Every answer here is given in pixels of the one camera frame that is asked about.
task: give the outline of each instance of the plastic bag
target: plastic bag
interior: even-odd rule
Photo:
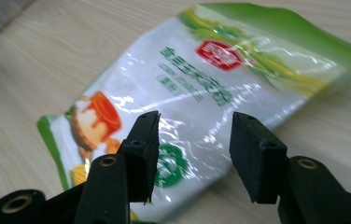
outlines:
[[[38,128],[64,189],[89,163],[116,153],[136,118],[159,110],[152,203],[132,220],[164,221],[228,173],[231,119],[274,129],[306,101],[351,81],[351,45],[281,8],[201,4],[142,35],[59,117]]]

